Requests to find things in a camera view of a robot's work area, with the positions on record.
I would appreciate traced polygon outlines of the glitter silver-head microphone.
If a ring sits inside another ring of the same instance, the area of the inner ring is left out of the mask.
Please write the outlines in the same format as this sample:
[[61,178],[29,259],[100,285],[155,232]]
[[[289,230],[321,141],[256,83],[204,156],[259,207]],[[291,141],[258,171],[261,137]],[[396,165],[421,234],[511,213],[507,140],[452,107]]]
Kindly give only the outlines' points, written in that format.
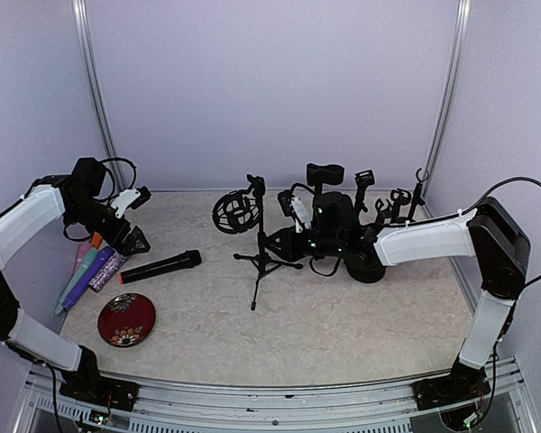
[[94,292],[101,291],[127,260],[127,257],[114,253],[90,280],[88,287]]

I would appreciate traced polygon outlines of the purple-head microphone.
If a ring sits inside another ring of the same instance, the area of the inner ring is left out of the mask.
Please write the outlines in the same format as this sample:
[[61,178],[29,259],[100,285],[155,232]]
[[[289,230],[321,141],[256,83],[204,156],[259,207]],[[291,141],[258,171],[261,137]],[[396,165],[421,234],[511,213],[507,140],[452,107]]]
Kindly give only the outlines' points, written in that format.
[[90,280],[94,277],[94,275],[101,269],[101,267],[105,264],[105,262],[115,253],[115,250],[111,246],[107,246],[103,248],[102,250],[98,251],[98,254],[96,256],[96,259],[93,261],[93,263],[90,265],[88,270],[85,272],[85,274],[82,276],[82,278],[78,281],[76,286],[72,289],[70,294],[66,297],[63,308],[65,310],[70,310],[72,307],[76,305],[80,297],[86,292],[88,289],[88,284]]

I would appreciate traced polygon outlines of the orange microphone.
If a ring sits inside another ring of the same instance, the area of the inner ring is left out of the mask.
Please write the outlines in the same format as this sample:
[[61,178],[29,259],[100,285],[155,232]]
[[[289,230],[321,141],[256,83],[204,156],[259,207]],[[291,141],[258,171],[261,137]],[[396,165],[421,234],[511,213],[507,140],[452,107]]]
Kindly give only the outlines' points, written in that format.
[[102,236],[98,233],[93,233],[93,236],[91,239],[91,246],[96,249],[99,249],[102,242],[103,242]]

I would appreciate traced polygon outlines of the teal microphone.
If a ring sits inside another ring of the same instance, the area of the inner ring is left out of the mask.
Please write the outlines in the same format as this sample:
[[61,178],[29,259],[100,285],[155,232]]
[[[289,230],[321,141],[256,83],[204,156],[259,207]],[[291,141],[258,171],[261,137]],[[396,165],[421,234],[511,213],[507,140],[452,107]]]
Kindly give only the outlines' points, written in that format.
[[74,271],[74,274],[70,278],[69,282],[67,283],[66,287],[60,294],[60,297],[58,299],[58,302],[54,309],[55,315],[60,315],[63,311],[63,304],[66,299],[66,297],[70,294],[72,289],[76,286],[78,281],[82,278],[82,276],[85,274],[85,272],[88,270],[90,265],[93,263],[93,261],[96,259],[96,256],[98,254],[98,250],[94,247],[91,247],[82,257],[81,261],[78,263],[77,269]]

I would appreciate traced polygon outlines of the pink microphone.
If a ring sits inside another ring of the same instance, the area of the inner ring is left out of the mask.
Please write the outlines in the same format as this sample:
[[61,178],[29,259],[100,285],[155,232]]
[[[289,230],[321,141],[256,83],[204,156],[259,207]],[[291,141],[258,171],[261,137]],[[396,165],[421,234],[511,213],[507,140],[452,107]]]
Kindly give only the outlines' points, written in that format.
[[83,243],[83,244],[80,245],[80,247],[78,248],[77,256],[76,256],[76,263],[75,263],[74,272],[76,272],[78,270],[80,264],[82,263],[85,255],[90,250],[90,248],[91,248],[90,243]]

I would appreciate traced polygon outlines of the black microphone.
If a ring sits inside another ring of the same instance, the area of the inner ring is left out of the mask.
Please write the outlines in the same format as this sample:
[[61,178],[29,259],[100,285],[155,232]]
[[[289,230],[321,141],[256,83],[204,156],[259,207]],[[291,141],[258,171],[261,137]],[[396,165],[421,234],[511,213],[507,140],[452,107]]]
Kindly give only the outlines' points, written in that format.
[[166,273],[191,269],[201,263],[202,257],[199,250],[187,250],[184,253],[180,253],[170,258],[121,272],[118,276],[118,281],[121,284],[142,281]]

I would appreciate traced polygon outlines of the black stand of teal microphone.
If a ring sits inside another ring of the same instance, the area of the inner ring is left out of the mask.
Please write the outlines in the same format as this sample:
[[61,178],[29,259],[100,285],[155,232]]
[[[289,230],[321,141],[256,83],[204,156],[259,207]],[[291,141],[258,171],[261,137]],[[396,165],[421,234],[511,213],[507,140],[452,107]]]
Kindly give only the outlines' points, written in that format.
[[355,221],[346,232],[344,265],[348,274],[362,283],[380,281],[386,272],[375,250],[375,242],[381,227],[376,224],[362,225],[360,214],[367,211],[364,202],[356,199],[353,205]]

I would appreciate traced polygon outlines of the black stand of purple microphone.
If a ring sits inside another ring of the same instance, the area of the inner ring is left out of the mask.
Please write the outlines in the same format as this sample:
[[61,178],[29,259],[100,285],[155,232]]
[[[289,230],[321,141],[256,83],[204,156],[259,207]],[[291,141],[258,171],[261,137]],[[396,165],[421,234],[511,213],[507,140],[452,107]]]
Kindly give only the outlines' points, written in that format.
[[357,217],[362,212],[367,212],[368,209],[364,205],[366,190],[368,187],[375,184],[374,173],[372,170],[363,170],[354,174],[354,180],[356,185],[355,198],[354,198],[354,212]]

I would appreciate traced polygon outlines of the black stand of pink microphone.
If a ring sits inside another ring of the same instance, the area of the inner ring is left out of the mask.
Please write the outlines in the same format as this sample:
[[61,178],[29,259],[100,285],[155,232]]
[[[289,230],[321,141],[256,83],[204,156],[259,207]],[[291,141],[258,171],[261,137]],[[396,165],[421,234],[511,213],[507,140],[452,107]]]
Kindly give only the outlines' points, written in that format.
[[391,211],[390,222],[396,224],[404,221],[404,218],[400,216],[400,210],[402,207],[408,205],[411,201],[412,194],[406,189],[393,189],[390,193]]

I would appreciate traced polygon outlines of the black stand of orange microphone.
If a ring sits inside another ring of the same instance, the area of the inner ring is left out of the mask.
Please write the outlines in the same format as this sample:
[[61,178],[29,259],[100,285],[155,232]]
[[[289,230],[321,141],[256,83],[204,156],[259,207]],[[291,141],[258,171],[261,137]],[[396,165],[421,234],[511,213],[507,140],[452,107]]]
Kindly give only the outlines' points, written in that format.
[[417,184],[412,193],[410,208],[408,212],[408,219],[410,221],[414,220],[416,210],[419,207],[423,207],[426,204],[425,198],[423,196],[423,187],[425,186],[425,183],[428,180],[428,178],[429,178],[429,172],[427,169],[419,168],[416,171]]

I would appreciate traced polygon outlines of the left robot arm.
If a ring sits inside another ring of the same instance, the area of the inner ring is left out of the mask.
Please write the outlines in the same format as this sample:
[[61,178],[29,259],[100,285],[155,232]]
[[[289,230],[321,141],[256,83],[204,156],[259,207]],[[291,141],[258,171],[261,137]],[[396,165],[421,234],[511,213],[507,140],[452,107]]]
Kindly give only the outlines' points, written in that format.
[[26,313],[3,270],[23,246],[58,219],[66,226],[82,225],[89,234],[101,235],[123,256],[149,252],[143,231],[131,226],[124,214],[147,202],[150,191],[131,186],[116,196],[101,198],[109,175],[104,161],[80,158],[68,175],[35,180],[0,214],[0,341],[19,356],[60,371],[64,393],[83,401],[105,401],[112,391],[111,380],[98,369],[95,353],[61,337]]

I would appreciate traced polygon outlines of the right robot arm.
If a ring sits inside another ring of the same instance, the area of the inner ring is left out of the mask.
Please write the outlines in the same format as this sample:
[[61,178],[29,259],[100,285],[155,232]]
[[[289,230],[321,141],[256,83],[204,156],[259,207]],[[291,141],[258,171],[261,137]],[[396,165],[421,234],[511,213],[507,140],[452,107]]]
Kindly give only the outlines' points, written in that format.
[[530,254],[527,236],[497,199],[486,197],[468,211],[400,226],[361,224],[351,198],[340,192],[314,196],[310,210],[287,190],[278,200],[294,224],[268,236],[267,246],[285,262],[335,257],[355,280],[371,283],[401,263],[475,258],[482,295],[443,391],[460,401],[482,382],[484,366],[526,286]]

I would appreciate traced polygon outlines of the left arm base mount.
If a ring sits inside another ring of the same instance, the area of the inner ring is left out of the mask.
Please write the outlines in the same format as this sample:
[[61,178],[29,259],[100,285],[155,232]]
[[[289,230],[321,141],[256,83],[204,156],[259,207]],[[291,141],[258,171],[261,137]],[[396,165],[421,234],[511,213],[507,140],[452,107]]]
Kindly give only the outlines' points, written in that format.
[[98,382],[65,379],[60,394],[77,401],[132,412],[139,393],[136,382],[103,377]]

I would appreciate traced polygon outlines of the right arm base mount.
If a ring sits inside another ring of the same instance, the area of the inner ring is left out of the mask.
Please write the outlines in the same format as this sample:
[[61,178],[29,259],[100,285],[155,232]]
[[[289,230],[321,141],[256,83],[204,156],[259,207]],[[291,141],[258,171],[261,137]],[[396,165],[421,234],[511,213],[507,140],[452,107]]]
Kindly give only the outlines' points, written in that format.
[[412,390],[417,409],[430,410],[487,395],[491,386],[486,379],[447,375],[414,382]]

